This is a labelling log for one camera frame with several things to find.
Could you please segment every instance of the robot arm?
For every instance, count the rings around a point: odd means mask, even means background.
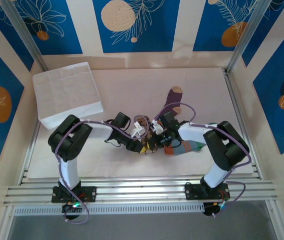
[[[119,144],[125,145],[129,151],[142,152],[144,149],[142,142],[137,138],[128,137],[128,135],[123,134],[123,131],[120,130],[127,125],[128,120],[129,117],[123,113],[119,113],[110,125],[93,121],[90,121],[89,124],[80,124],[60,143],[66,133],[75,124],[80,122],[77,117],[70,115],[54,131],[48,140],[48,144],[54,153],[60,144],[57,154],[62,159],[60,174],[63,176],[63,179],[60,178],[58,187],[53,188],[53,203],[67,203],[74,200],[68,188],[77,196],[84,197],[81,199],[84,202],[95,201],[95,197],[89,197],[89,190],[87,189],[89,187],[81,187],[81,182],[77,174],[76,158],[88,138],[103,138],[107,139],[107,141],[116,140]],[[152,137],[149,139],[149,143],[151,143],[149,145],[156,148],[170,146],[173,140],[197,141],[208,146],[214,164],[208,173],[203,176],[200,184],[185,185],[185,190],[187,188],[186,192],[189,191],[192,193],[189,199],[220,200],[221,196],[219,192],[228,189],[227,184],[223,183],[223,181],[230,173],[232,167],[242,161],[246,156],[237,144],[214,128],[223,130],[227,135],[242,144],[249,152],[249,148],[244,140],[227,121],[212,125],[199,125],[187,121],[179,123],[170,112],[167,112],[159,117],[159,121],[153,121],[153,124],[150,124],[150,134]]]

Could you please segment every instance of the gray floor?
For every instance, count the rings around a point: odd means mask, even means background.
[[[62,216],[18,216],[9,240],[274,240],[264,202],[237,202],[216,218],[202,213],[91,215],[73,225]]]

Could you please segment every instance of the white table surface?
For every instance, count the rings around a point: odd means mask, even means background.
[[[221,68],[93,70],[92,73],[104,112],[90,116],[91,120],[113,119],[118,112],[131,118],[147,115],[152,119],[164,106],[170,88],[180,86],[183,90],[181,102],[190,104],[197,112],[193,122],[207,124],[226,120],[240,132]],[[192,112],[183,106],[177,119],[188,120],[191,116]],[[53,129],[40,126],[28,178],[59,177],[57,160],[47,144],[52,132]],[[178,156],[165,155],[162,149],[138,154],[127,151],[124,146],[116,148],[106,144],[103,139],[88,139],[78,157],[78,173],[80,177],[201,175],[212,164],[207,147]],[[251,173],[252,166],[247,165],[234,174]]]

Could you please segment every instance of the aluminum frame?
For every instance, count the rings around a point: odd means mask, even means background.
[[[41,54],[30,36],[26,31],[26,27],[21,21],[17,11],[14,10],[13,4],[9,0],[0,0],[1,6],[4,12],[8,15],[8,18],[12,22],[15,30],[18,32],[27,49],[31,53],[34,60],[40,65],[42,70],[48,70],[45,65]],[[244,195],[239,199],[240,201],[254,201],[264,200],[267,203],[272,222],[279,239],[284,239],[284,217],[280,204],[277,201],[277,195],[274,186],[271,181],[263,180],[263,174],[260,169],[260,165],[257,160],[256,153],[253,145],[248,137],[247,130],[245,128],[243,118],[241,115],[241,109],[236,101],[236,94],[232,87],[232,82],[228,78],[229,72],[235,66],[237,60],[240,58],[242,51],[244,51],[247,42],[250,40],[254,33],[254,29],[259,24],[258,19],[262,18],[263,11],[266,9],[266,3],[259,3],[258,11],[254,11],[250,20],[250,25],[243,33],[243,37],[240,39],[238,46],[234,51],[234,55],[231,58],[227,67],[227,74],[225,73],[225,81],[229,89],[233,106],[240,123],[240,128],[243,133],[245,141],[248,143],[252,157],[253,157],[253,174],[237,174],[231,175],[230,179],[244,182],[247,185],[247,190]],[[33,153],[36,137],[39,130],[39,121],[37,121],[33,133],[33,137],[27,153],[25,155],[24,163],[21,169],[20,178],[17,186],[10,186],[6,198],[4,200],[5,210],[3,211],[3,219],[0,224],[0,240],[6,239],[14,214],[17,209],[26,209],[32,206],[35,209],[43,208],[56,208],[61,204],[53,204],[50,202],[51,188],[56,185],[57,178],[44,178],[44,179],[27,179],[27,169],[30,163],[30,159]],[[122,204],[173,204],[175,206],[192,203],[186,201],[185,194],[183,192],[183,186],[186,182],[199,183],[201,175],[192,176],[167,176],[167,177],[118,177],[118,178],[82,178],[82,184],[84,186],[95,185],[98,187],[96,203],[92,203],[92,206],[119,206]],[[237,196],[241,192],[241,186],[231,185],[230,193],[232,198]]]

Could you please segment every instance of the white vent grille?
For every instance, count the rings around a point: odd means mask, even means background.
[[[91,215],[109,214],[160,214],[160,213],[202,213],[204,205],[192,203],[153,203],[153,204],[104,204],[88,206]],[[85,209],[79,208],[70,215],[85,214]],[[60,215],[62,207],[58,206],[20,206],[15,209],[15,216]]]

